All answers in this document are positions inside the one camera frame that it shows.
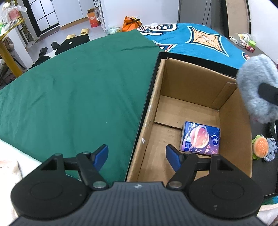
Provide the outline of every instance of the slipper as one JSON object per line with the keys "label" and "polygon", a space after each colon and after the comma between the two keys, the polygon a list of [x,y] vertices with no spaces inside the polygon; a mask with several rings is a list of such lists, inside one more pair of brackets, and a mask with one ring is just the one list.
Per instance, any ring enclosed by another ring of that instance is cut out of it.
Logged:
{"label": "slipper", "polygon": [[75,37],[75,34],[68,35],[68,36],[66,37],[66,39],[73,38],[73,37]]}
{"label": "slipper", "polygon": [[81,30],[80,35],[87,35],[89,33],[89,29],[88,28],[84,28]]}
{"label": "slipper", "polygon": [[47,47],[41,48],[40,52],[39,52],[39,57],[44,56],[47,52]]}
{"label": "slipper", "polygon": [[51,47],[52,47],[53,50],[56,50],[60,47],[60,45],[57,42],[54,41],[54,42],[51,43]]}

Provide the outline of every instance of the orange bag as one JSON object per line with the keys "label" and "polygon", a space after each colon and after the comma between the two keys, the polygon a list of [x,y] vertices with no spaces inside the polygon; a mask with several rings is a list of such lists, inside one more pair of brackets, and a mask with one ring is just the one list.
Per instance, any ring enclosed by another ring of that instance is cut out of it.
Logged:
{"label": "orange bag", "polygon": [[140,28],[142,26],[142,23],[140,22],[140,19],[133,17],[125,17],[125,20],[123,22],[123,29],[122,31],[131,31],[133,29]]}

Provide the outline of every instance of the plush toy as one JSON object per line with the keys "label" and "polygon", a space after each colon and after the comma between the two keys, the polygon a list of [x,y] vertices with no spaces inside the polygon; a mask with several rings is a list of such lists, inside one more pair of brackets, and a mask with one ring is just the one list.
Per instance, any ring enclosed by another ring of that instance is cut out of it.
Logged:
{"label": "plush toy", "polygon": [[253,144],[253,159],[264,158],[268,153],[268,143],[266,138],[257,135],[255,139],[252,140]]}
{"label": "plush toy", "polygon": [[278,119],[278,106],[259,96],[258,88],[262,83],[278,88],[276,65],[263,54],[243,64],[237,73],[237,85],[251,118],[260,123],[274,122]]}

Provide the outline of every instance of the cardboard carton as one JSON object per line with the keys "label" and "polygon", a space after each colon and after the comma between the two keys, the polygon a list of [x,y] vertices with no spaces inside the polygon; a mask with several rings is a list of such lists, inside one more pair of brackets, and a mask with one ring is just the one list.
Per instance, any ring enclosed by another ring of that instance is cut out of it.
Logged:
{"label": "cardboard carton", "polygon": [[[185,121],[220,128],[219,154],[251,177],[250,119],[236,80],[167,58],[159,63],[127,181],[168,182],[175,172],[166,159],[166,145],[179,149]],[[208,171],[199,171],[195,179],[207,174]]]}
{"label": "cardboard carton", "polygon": [[98,17],[97,10],[98,10],[97,8],[92,8],[89,9],[87,13],[87,17],[89,19],[92,28],[100,25],[100,22],[97,20]]}

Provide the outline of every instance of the bed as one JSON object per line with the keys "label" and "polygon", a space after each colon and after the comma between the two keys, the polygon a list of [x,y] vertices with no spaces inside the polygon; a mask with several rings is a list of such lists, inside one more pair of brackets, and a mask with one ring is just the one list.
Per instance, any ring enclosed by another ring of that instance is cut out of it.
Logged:
{"label": "bed", "polygon": [[212,60],[239,69],[249,56],[229,40],[204,25],[179,23],[138,28],[166,52]]}
{"label": "bed", "polygon": [[100,173],[124,181],[160,51],[134,30],[30,69],[0,91],[0,139],[40,162],[107,144]]}

